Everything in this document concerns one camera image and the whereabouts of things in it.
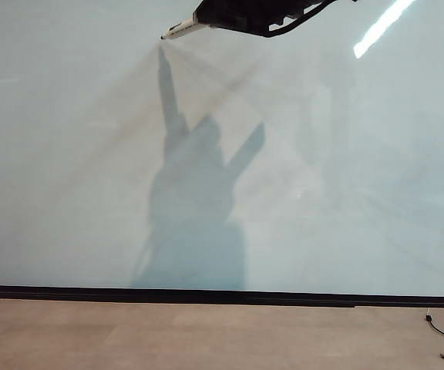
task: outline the floor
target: floor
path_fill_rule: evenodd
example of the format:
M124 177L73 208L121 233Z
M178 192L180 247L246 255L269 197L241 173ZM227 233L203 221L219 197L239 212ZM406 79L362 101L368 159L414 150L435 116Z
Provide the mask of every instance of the floor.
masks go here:
M425 314L0 300L0 370L444 369Z

